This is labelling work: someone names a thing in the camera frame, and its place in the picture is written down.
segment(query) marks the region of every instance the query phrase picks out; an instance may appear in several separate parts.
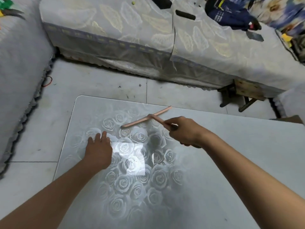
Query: yellow object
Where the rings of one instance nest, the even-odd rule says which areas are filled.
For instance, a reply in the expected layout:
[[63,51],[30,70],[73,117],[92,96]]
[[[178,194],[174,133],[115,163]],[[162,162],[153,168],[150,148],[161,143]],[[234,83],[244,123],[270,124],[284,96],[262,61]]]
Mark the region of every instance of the yellow object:
[[224,1],[225,1],[225,0],[221,0],[221,2],[220,2],[219,5],[218,5],[218,8],[220,8],[220,9],[223,10],[223,8],[221,7],[221,5],[223,4]]
[[282,34],[282,38],[286,41],[286,42],[290,42],[292,37],[287,35],[287,34]]

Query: smartphone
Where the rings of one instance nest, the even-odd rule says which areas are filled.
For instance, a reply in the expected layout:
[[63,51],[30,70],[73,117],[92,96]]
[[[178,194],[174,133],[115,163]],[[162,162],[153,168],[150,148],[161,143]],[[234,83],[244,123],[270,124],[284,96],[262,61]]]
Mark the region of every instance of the smartphone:
[[252,31],[246,31],[246,34],[248,36],[249,39],[253,39],[253,40],[256,40],[256,41],[259,41],[259,42],[264,42],[264,38],[263,36],[261,36],[260,34],[258,33],[255,33],[255,32],[252,32]]

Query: finger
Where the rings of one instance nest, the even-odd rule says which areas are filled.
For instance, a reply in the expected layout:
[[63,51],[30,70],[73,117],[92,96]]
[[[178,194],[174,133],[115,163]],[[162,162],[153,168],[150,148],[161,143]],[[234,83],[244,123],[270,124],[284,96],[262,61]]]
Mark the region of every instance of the finger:
[[102,132],[102,142],[106,141],[106,137],[107,137],[107,132],[106,131]]
[[100,142],[101,141],[101,134],[100,133],[97,133],[96,135],[95,135],[95,140],[94,140],[94,142]]
[[181,117],[174,117],[174,118],[171,118],[171,119],[168,119],[166,121],[164,121],[164,123],[166,124],[177,124],[179,125],[179,123],[181,123],[181,120],[184,119],[185,117],[181,116]]
[[92,137],[89,137],[89,138],[88,138],[88,144],[93,144],[93,139],[92,139]]

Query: floor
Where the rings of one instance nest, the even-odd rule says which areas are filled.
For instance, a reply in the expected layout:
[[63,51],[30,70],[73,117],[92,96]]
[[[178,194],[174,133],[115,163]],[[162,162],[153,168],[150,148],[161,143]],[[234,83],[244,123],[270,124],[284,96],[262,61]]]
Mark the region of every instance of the floor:
[[215,90],[159,82],[61,59],[55,62],[50,76],[53,81],[43,89],[38,106],[16,143],[9,169],[0,180],[0,219],[53,180],[73,104],[79,95],[275,118],[268,100],[257,101],[240,113],[237,104],[220,108],[221,96]]

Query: floral fabric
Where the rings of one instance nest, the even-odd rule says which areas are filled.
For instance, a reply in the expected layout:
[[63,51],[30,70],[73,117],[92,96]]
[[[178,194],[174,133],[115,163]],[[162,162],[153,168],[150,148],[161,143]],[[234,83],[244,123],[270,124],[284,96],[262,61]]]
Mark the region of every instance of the floral fabric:
[[[245,8],[251,0],[231,0]],[[250,14],[290,36],[305,30],[305,0],[254,0]]]

